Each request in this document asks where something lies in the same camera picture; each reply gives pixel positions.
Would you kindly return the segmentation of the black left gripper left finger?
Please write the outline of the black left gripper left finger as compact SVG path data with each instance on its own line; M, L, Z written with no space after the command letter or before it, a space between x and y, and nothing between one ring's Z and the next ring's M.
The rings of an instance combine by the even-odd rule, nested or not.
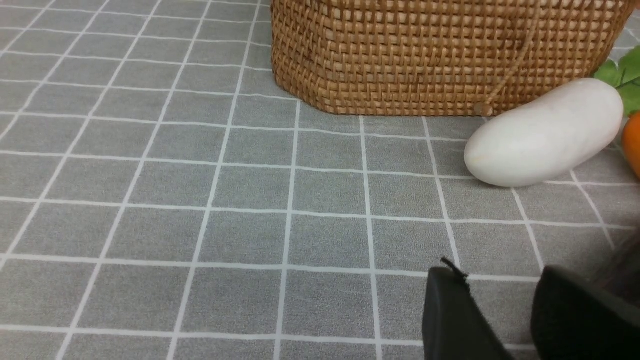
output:
M429 269L423 303L426 360L512 360L471 294L468 274L447 258Z

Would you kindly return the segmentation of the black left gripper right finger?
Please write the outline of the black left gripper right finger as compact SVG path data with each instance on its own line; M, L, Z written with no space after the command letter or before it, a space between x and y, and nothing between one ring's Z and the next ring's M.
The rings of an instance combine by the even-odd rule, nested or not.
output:
M544 267L531 311L542 360L637 360L639 309L557 265Z

